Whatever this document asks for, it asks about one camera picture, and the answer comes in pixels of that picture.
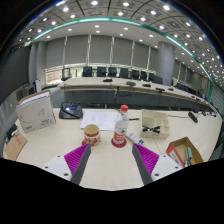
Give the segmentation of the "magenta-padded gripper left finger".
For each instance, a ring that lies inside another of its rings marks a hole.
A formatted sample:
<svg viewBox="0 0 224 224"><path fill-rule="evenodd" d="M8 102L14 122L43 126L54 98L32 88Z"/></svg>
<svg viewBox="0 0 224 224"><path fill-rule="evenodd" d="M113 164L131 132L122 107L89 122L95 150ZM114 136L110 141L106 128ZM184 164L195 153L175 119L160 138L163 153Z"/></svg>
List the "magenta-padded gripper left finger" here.
<svg viewBox="0 0 224 224"><path fill-rule="evenodd" d="M79 185L90 154L90 144L82 145L66 155L55 156L43 170Z"/></svg>

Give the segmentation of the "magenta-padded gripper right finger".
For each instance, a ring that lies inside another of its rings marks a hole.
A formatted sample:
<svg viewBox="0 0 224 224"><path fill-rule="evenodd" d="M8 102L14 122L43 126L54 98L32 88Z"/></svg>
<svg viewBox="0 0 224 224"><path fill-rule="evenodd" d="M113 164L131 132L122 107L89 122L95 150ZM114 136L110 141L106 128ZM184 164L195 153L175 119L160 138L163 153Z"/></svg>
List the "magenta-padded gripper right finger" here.
<svg viewBox="0 0 224 224"><path fill-rule="evenodd" d="M132 154L144 185L150 184L182 169L182 167L167 154L158 155L136 143L132 146Z"/></svg>

